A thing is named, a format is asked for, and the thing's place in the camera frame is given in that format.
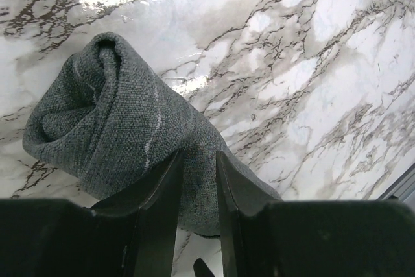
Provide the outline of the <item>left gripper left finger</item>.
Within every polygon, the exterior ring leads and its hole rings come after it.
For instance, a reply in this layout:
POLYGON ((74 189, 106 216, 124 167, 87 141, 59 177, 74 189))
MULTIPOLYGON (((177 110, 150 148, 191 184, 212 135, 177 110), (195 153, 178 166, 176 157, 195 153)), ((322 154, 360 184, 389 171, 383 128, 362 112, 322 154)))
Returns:
POLYGON ((182 195, 184 152, 96 203, 93 276, 170 276, 182 195))

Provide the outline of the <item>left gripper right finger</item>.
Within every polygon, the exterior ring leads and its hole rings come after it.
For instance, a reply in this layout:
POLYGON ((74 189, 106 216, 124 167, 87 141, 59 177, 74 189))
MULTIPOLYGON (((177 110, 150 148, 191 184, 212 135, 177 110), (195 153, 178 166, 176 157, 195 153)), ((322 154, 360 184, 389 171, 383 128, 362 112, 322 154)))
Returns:
POLYGON ((273 198, 244 176, 224 152, 216 154, 223 273, 277 276, 270 228, 263 212, 273 198))

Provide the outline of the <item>grey cloth napkin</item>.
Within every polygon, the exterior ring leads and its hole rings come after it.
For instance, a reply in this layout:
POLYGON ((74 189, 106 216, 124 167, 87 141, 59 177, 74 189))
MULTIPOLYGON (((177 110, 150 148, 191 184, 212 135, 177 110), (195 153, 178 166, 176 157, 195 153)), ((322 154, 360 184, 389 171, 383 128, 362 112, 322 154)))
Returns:
POLYGON ((103 200, 182 149, 178 226, 212 237, 219 230, 216 153, 273 198, 278 193, 229 150, 204 115, 155 74, 120 35, 96 35, 71 55, 33 109, 23 148, 80 180, 103 200))

